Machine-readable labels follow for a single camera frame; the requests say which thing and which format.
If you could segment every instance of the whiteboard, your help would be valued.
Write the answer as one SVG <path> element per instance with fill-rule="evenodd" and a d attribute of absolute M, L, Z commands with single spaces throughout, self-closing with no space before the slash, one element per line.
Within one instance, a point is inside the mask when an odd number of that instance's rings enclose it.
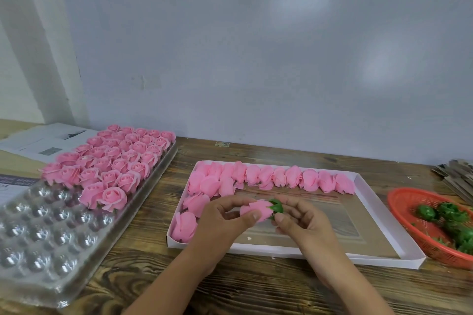
<path fill-rule="evenodd" d="M 92 128 L 473 158 L 473 0 L 65 2 Z"/>

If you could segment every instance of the qr code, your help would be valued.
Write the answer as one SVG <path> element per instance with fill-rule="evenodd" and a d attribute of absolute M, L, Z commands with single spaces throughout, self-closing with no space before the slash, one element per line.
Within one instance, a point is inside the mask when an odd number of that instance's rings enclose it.
<path fill-rule="evenodd" d="M 52 154 L 55 154 L 56 152 L 62 151 L 62 148 L 56 148 L 56 147 L 51 147 L 48 148 L 47 150 L 44 150 L 43 152 L 39 152 L 39 154 L 44 154 L 44 156 L 51 156 Z"/>

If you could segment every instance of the red plastic basket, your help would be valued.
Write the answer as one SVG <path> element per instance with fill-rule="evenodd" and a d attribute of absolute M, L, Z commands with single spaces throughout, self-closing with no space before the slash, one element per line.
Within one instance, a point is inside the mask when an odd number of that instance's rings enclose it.
<path fill-rule="evenodd" d="M 419 205 L 436 207 L 442 202 L 454 203 L 460 210 L 467 211 L 470 215 L 470 221 L 464 224 L 473 227 L 472 211 L 436 193 L 417 188 L 397 188 L 387 196 L 387 203 L 394 217 L 406 228 L 427 256 L 457 268 L 471 269 L 473 267 L 473 255 L 459 252 L 433 240 L 431 236 L 440 237 L 444 242 L 452 242 L 452 239 L 437 225 L 422 220 L 415 215 L 416 208 Z"/>

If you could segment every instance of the pink rose in tray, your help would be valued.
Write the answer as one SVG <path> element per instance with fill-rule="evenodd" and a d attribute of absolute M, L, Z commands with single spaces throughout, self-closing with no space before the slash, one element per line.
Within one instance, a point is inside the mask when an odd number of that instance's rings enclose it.
<path fill-rule="evenodd" d="M 77 160 L 77 164 L 79 166 L 82 166 L 83 168 L 90 168 L 93 166 L 95 162 L 95 157 L 87 155 L 87 156 L 82 156 Z"/>
<path fill-rule="evenodd" d="M 94 167 L 98 168 L 100 172 L 112 170 L 112 160 L 109 157 L 97 158 L 94 162 Z"/>
<path fill-rule="evenodd" d="M 261 171 L 258 174 L 258 187 L 260 189 L 263 189 L 266 191 L 269 191 L 270 189 L 272 189 L 272 187 L 274 186 L 274 183 L 272 181 L 273 172 L 274 172 L 274 169 L 269 165 L 263 166 L 261 168 Z"/>
<path fill-rule="evenodd" d="M 133 145 L 133 142 L 130 140 L 123 140 L 118 142 L 118 148 L 122 151 L 129 151 L 130 147 Z"/>
<path fill-rule="evenodd" d="M 130 164 L 128 164 L 128 169 L 130 171 L 139 173 L 141 179 L 146 179 L 150 175 L 150 167 L 147 163 L 131 162 Z"/>
<path fill-rule="evenodd" d="M 44 166 L 43 169 L 39 169 L 41 172 L 41 178 L 45 179 L 46 182 L 52 186 L 54 182 L 60 182 L 62 165 L 59 162 L 50 163 Z"/>
<path fill-rule="evenodd" d="M 156 138 L 150 136 L 149 134 L 145 134 L 142 138 L 139 139 L 140 142 L 143 142 L 145 145 L 150 145 L 156 141 Z"/>
<path fill-rule="evenodd" d="M 286 170 L 282 167 L 277 167 L 271 178 L 276 187 L 285 187 L 287 185 Z"/>
<path fill-rule="evenodd" d="M 128 171 L 128 161 L 124 158 L 117 158 L 112 162 L 112 169 L 120 173 L 126 173 Z"/>
<path fill-rule="evenodd" d="M 243 189 L 243 183 L 245 182 L 246 165 L 240 161 L 236 161 L 233 166 L 232 178 L 235 181 L 235 187 L 237 189 Z"/>
<path fill-rule="evenodd" d="M 245 182 L 249 187 L 256 186 L 259 174 L 260 168 L 257 165 L 251 165 L 246 169 Z"/>
<path fill-rule="evenodd" d="M 77 164 L 80 154 L 77 152 L 64 152 L 56 157 L 56 162 L 61 163 L 63 166 L 74 166 Z"/>
<path fill-rule="evenodd" d="M 94 137 L 90 137 L 86 140 L 86 142 L 91 145 L 92 147 L 97 147 L 97 146 L 100 146 L 103 142 L 103 139 L 102 137 L 99 137 L 99 136 L 94 136 Z"/>
<path fill-rule="evenodd" d="M 234 163 L 225 163 L 223 165 L 222 174 L 220 175 L 220 178 L 232 177 L 234 165 L 235 165 Z"/>
<path fill-rule="evenodd" d="M 95 182 L 84 187 L 79 202 L 90 209 L 97 208 L 97 200 L 102 198 L 103 191 L 107 186 L 103 182 Z"/>
<path fill-rule="evenodd" d="M 108 146 L 108 147 L 118 147 L 118 142 L 120 141 L 116 138 L 108 138 L 108 139 L 103 140 L 102 145 Z"/>
<path fill-rule="evenodd" d="M 113 133 L 114 132 L 110 130 L 103 130 L 103 131 L 97 132 L 97 136 L 103 137 L 103 138 L 112 138 Z"/>
<path fill-rule="evenodd" d="M 80 172 L 79 184 L 82 186 L 82 188 L 85 188 L 88 185 L 100 182 L 99 174 L 100 170 L 98 168 L 92 167 L 89 169 L 84 169 L 82 172 Z"/>
<path fill-rule="evenodd" d="M 188 209 L 196 217 L 202 216 L 202 211 L 207 203 L 210 203 L 210 198 L 206 194 L 198 194 L 192 197 L 187 197 L 183 202 L 183 209 Z"/>
<path fill-rule="evenodd" d="M 78 185 L 80 182 L 80 171 L 81 167 L 77 165 L 62 167 L 61 174 L 59 175 L 61 183 L 63 183 L 67 188 L 72 188 Z"/>
<path fill-rule="evenodd" d="M 109 131 L 112 131 L 112 132 L 118 132 L 118 131 L 120 131 L 120 126 L 118 126 L 116 124 L 113 124 L 113 125 L 110 125 L 109 127 L 107 127 L 107 129 Z"/>
<path fill-rule="evenodd" d="M 146 147 L 146 152 L 156 153 L 157 157 L 159 158 L 159 157 L 161 157 L 161 154 L 163 153 L 163 150 L 157 144 L 151 144 L 151 145 Z"/>
<path fill-rule="evenodd" d="M 266 201 L 264 199 L 259 199 L 256 202 L 249 203 L 249 205 L 242 205 L 240 208 L 240 216 L 242 216 L 245 213 L 248 213 L 249 211 L 257 209 L 261 212 L 261 218 L 258 219 L 257 223 L 263 222 L 264 220 L 272 216 L 273 210 L 271 208 L 268 208 L 268 207 L 271 207 L 272 205 L 273 204 L 269 201 Z"/>
<path fill-rule="evenodd" d="M 216 175 L 207 175 L 201 181 L 201 193 L 208 195 L 210 198 L 219 192 L 220 183 Z"/>
<path fill-rule="evenodd" d="M 128 171 L 117 178 L 117 186 L 120 187 L 126 194 L 135 193 L 136 188 L 141 181 L 139 173 Z"/>
<path fill-rule="evenodd" d="M 141 154 L 140 162 L 147 163 L 150 169 L 153 168 L 157 164 L 158 161 L 159 161 L 159 157 L 154 152 L 146 151 Z"/>
<path fill-rule="evenodd" d="M 313 169 L 306 169 L 302 173 L 302 180 L 299 183 L 300 189 L 307 192 L 314 192 L 319 187 L 319 174 Z"/>
<path fill-rule="evenodd" d="M 118 147 L 110 147 L 105 151 L 105 157 L 109 157 L 112 161 L 115 161 L 117 158 L 121 157 L 121 150 Z"/>
<path fill-rule="evenodd" d="M 220 187 L 219 187 L 219 194 L 222 197 L 226 197 L 228 195 L 234 195 L 235 193 L 235 186 L 234 180 L 232 177 L 220 177 Z"/>
<path fill-rule="evenodd" d="M 176 140 L 176 134 L 171 131 L 162 131 L 161 137 L 167 138 L 171 143 Z"/>
<path fill-rule="evenodd" d="M 112 135 L 112 138 L 117 139 L 118 141 L 123 141 L 125 139 L 126 133 L 123 131 L 115 132 Z"/>
<path fill-rule="evenodd" d="M 135 150 L 129 150 L 121 154 L 121 157 L 126 159 L 128 162 L 136 162 L 141 157 L 141 153 Z"/>
<path fill-rule="evenodd" d="M 137 128 L 135 129 L 135 133 L 139 134 L 140 137 L 143 137 L 145 134 L 148 134 L 148 130 L 146 128 Z"/>
<path fill-rule="evenodd" d="M 223 170 L 223 166 L 222 166 L 221 163 L 212 162 L 210 164 L 210 168 L 209 168 L 209 175 L 214 175 L 218 179 L 220 179 L 220 175 L 222 174 L 222 170 Z"/>
<path fill-rule="evenodd" d="M 128 134 L 125 136 L 125 139 L 126 139 L 126 140 L 130 140 L 130 141 L 132 141 L 133 143 L 138 142 L 138 141 L 139 141 L 139 134 L 137 134 L 137 133 L 128 133 Z"/>
<path fill-rule="evenodd" d="M 171 233 L 171 238 L 177 242 L 188 243 L 194 236 L 197 228 L 195 215 L 191 212 L 176 214 L 176 225 Z"/>
<path fill-rule="evenodd" d="M 86 144 L 81 144 L 74 148 L 74 151 L 76 151 L 79 155 L 85 156 L 88 154 L 88 151 L 92 148 L 92 145 L 86 143 Z"/>
<path fill-rule="evenodd" d="M 133 131 L 135 131 L 135 129 L 133 127 L 122 127 L 121 131 L 125 132 L 126 134 L 129 134 L 129 133 L 133 133 Z"/>
<path fill-rule="evenodd" d="M 116 169 L 112 169 L 111 171 L 102 172 L 100 175 L 100 179 L 107 187 L 116 187 L 117 178 L 121 175 Z"/>
<path fill-rule="evenodd" d="M 204 163 L 204 161 L 199 161 L 195 167 L 195 171 L 201 172 L 204 175 L 209 175 L 210 165 Z"/>
<path fill-rule="evenodd" d="M 161 133 L 158 130 L 148 130 L 148 134 L 154 138 L 161 136 Z"/>
<path fill-rule="evenodd" d="M 200 171 L 194 171 L 189 176 L 189 185 L 187 186 L 187 193 L 190 195 L 201 194 L 201 181 L 205 175 Z"/>
<path fill-rule="evenodd" d="M 286 171 L 286 180 L 289 188 L 295 188 L 302 180 L 302 171 L 298 166 L 292 166 Z"/>
<path fill-rule="evenodd" d="M 355 183 L 343 173 L 337 173 L 335 175 L 335 191 L 342 194 L 355 194 Z"/>
<path fill-rule="evenodd" d="M 169 145 L 171 144 L 167 138 L 164 138 L 163 136 L 158 137 L 155 141 L 155 143 L 158 146 L 161 146 L 161 148 L 165 151 L 169 148 Z"/>
<path fill-rule="evenodd" d="M 104 211 L 120 210 L 126 205 L 126 193 L 120 187 L 110 187 L 103 191 L 97 202 L 103 205 Z"/>
<path fill-rule="evenodd" d="M 335 189 L 335 179 L 327 171 L 319 172 L 319 187 L 325 193 L 332 192 Z"/>
<path fill-rule="evenodd" d="M 146 147 L 147 145 L 145 143 L 137 141 L 130 147 L 130 149 L 135 150 L 138 153 L 144 153 L 146 152 Z"/>
<path fill-rule="evenodd" d="M 107 149 L 103 149 L 102 147 L 93 147 L 89 150 L 89 155 L 95 158 L 101 158 L 104 157 Z"/>

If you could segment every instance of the table surface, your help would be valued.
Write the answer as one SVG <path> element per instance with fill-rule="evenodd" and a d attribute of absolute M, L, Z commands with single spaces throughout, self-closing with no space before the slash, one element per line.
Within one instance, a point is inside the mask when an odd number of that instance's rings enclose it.
<path fill-rule="evenodd" d="M 396 187 L 462 200 L 429 166 L 178 138 L 179 152 L 127 230 L 72 305 L 60 309 L 0 300 L 2 314 L 119 314 L 179 253 L 166 232 L 194 164 L 202 159 L 358 172 L 386 202 Z M 358 266 L 396 314 L 473 314 L 473 274 L 427 259 L 420 270 Z M 343 314 L 304 260 L 228 254 L 198 287 L 186 314 Z"/>

